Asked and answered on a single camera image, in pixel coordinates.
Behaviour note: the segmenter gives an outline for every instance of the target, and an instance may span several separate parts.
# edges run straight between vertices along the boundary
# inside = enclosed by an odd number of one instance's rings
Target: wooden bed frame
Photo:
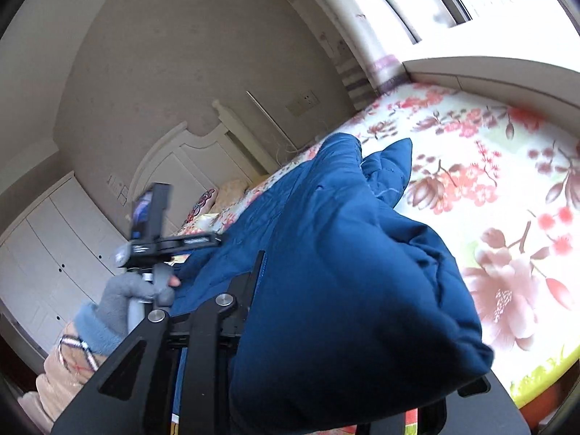
[[[131,181],[128,196],[131,201],[151,183],[173,185],[164,234],[179,230],[205,191],[234,179],[251,184],[279,168],[232,110],[218,100],[212,105],[220,119],[215,129],[199,137],[182,122],[153,145]]]

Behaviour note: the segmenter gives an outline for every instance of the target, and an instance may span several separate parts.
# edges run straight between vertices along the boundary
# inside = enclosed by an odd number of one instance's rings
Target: metal screw
[[[149,312],[147,318],[151,322],[161,322],[163,319],[165,319],[165,312],[163,312],[161,309],[154,309],[153,311]]]
[[[234,296],[229,295],[228,293],[223,293],[216,297],[216,304],[219,306],[229,306],[234,302]]]

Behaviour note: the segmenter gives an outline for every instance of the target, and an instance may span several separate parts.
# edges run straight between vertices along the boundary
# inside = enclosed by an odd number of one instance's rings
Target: gloved hand
[[[173,289],[181,282],[175,276],[165,283],[150,283],[138,273],[124,273],[113,276],[107,282],[101,301],[95,309],[95,317],[123,338],[129,335],[127,313],[131,298],[157,300],[159,306],[171,306]]]

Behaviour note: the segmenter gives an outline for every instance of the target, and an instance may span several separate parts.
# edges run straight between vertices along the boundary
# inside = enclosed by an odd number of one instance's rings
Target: blue puffer coat
[[[222,247],[179,271],[173,314],[224,292],[266,251],[231,371],[239,431],[369,422],[489,372],[455,259],[431,228],[393,210],[410,168],[409,139],[363,161],[356,138],[332,135],[243,212]]]

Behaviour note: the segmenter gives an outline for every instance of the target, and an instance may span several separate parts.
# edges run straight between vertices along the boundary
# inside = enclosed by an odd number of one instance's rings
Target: flower pattern
[[[578,267],[578,139],[525,109],[429,84],[401,85],[337,130],[361,141],[363,157],[411,138],[411,181],[396,210],[431,225],[445,240],[473,296],[485,341],[497,352],[496,375],[518,406],[529,402],[567,370],[563,362],[578,347],[577,330],[567,321],[578,315],[580,298],[580,281],[569,272]],[[248,191],[211,230],[227,230],[319,147]],[[550,347],[549,364],[546,335],[551,345],[558,343]],[[531,380],[524,374],[538,368],[541,384],[525,383]]]

